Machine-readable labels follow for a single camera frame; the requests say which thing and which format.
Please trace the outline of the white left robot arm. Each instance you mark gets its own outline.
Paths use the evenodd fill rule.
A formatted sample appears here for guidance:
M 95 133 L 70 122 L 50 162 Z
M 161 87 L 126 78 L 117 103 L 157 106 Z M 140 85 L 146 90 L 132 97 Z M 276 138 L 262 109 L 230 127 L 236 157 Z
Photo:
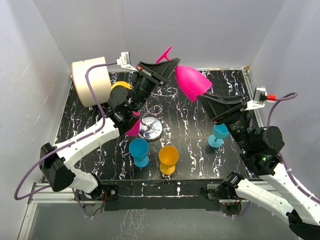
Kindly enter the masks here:
M 111 84 L 104 57 L 71 64 L 71 77 L 82 105 L 100 107 L 107 103 L 110 110 L 102 112 L 96 124 L 71 139 L 41 147 L 39 168 L 54 192 L 73 188 L 93 200 L 103 195 L 103 184 L 98 177 L 75 168 L 75 164 L 93 150 L 130 131 L 140 120 L 138 113 L 154 89 L 169 80 L 179 63 L 176 57 L 159 63 L 140 61 L 136 67 L 124 64 L 123 68 L 133 71 L 132 84 L 128 87 Z

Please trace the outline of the pink wine glass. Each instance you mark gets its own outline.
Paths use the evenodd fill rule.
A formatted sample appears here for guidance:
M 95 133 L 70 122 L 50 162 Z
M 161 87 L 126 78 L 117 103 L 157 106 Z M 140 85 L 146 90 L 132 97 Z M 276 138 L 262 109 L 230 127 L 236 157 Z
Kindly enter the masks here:
M 179 88 L 192 102 L 195 102 L 197 96 L 203 95 L 212 85 L 208 78 L 190 66 L 178 65 L 175 75 Z
M 141 130 L 141 118 L 140 118 L 140 112 L 133 112 L 135 116 L 138 117 L 137 122 L 134 124 L 134 126 L 128 130 L 125 134 L 127 136 L 136 136 L 140 130 Z

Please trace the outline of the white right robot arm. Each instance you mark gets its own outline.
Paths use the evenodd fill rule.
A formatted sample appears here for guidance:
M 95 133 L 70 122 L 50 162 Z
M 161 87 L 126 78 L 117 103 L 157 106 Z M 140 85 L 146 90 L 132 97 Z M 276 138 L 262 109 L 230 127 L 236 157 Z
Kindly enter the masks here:
M 320 201 L 295 180 L 285 167 L 280 151 L 283 135 L 277 126 L 251 128 L 248 112 L 263 108 L 265 103 L 246 101 L 242 95 L 197 96 L 205 113 L 214 124 L 224 124 L 238 147 L 247 169 L 272 186 L 273 194 L 232 172 L 219 186 L 224 196 L 240 197 L 270 211 L 286 222 L 290 230 L 303 240 L 320 238 Z

